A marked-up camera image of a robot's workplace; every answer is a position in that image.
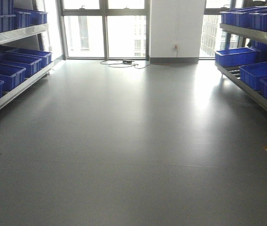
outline glass pane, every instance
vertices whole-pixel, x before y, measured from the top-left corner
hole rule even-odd
[[[215,50],[225,48],[227,34],[222,31],[219,24],[220,15],[204,15],[202,25],[202,38],[199,57],[214,57]],[[237,48],[239,36],[231,36],[230,48]]]
[[[109,57],[146,57],[146,16],[109,16]]]
[[[229,8],[231,0],[207,0],[206,8]]]
[[[110,9],[142,9],[145,8],[145,0],[108,0]]]
[[[65,16],[69,57],[104,57],[101,16]]]
[[[243,0],[236,0],[236,7],[235,8],[242,8]]]
[[[64,0],[64,9],[100,9],[99,0]]]

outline window frame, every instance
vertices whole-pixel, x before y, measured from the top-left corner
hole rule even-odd
[[[66,45],[66,34],[65,34],[65,24],[64,16],[101,16],[103,24],[103,35],[104,35],[104,59],[112,59],[109,57],[109,47],[108,47],[108,35],[107,35],[107,17],[108,16],[146,16],[146,60],[149,60],[149,25],[150,25],[150,1],[145,0],[144,9],[109,9],[108,0],[99,0],[100,9],[65,9],[64,1],[57,0],[57,5],[60,6],[60,28],[63,35],[63,49],[65,58],[70,58],[67,52]]]

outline window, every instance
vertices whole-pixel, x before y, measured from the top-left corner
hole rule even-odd
[[[142,9],[145,8],[144,0],[108,0],[108,8],[111,9]]]
[[[98,0],[64,0],[64,9],[100,9]]]
[[[141,50],[141,40],[134,40],[134,50]]]
[[[148,0],[61,0],[66,57],[148,56]]]
[[[89,36],[87,27],[87,16],[79,16],[79,30],[81,37],[81,49],[89,50]]]
[[[104,57],[101,16],[65,16],[69,57]]]

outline baseboard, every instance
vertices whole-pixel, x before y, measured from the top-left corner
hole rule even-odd
[[[181,64],[190,63],[196,64],[199,61],[199,57],[151,57],[151,64]]]

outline shelving unit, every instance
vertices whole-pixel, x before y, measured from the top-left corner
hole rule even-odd
[[[11,41],[19,40],[22,38],[26,38],[35,34],[39,34],[42,32],[46,32],[48,29],[49,29],[48,24],[41,24],[32,27],[12,30],[9,32],[2,32],[0,33],[0,45]],[[13,99],[15,99],[18,95],[20,95],[23,91],[25,91],[27,88],[33,85],[40,78],[45,76],[53,68],[53,66],[54,63],[50,63],[45,68],[34,74],[32,77],[26,79],[15,89],[3,95],[3,97],[0,98],[0,109],[3,108],[5,105],[7,105],[9,102],[11,102]]]
[[[256,31],[252,29],[236,27],[227,24],[220,24],[220,28],[223,31],[236,34],[239,36],[243,36],[245,38],[250,38],[252,40],[256,40],[262,43],[267,44],[267,32]],[[246,85],[239,79],[239,67],[231,67],[231,68],[224,68],[219,64],[215,63],[218,70],[225,75],[229,80],[231,80],[234,84],[236,84],[240,89],[246,92],[256,103],[262,106],[267,111],[267,99],[265,99],[260,92],[253,90],[251,87]]]

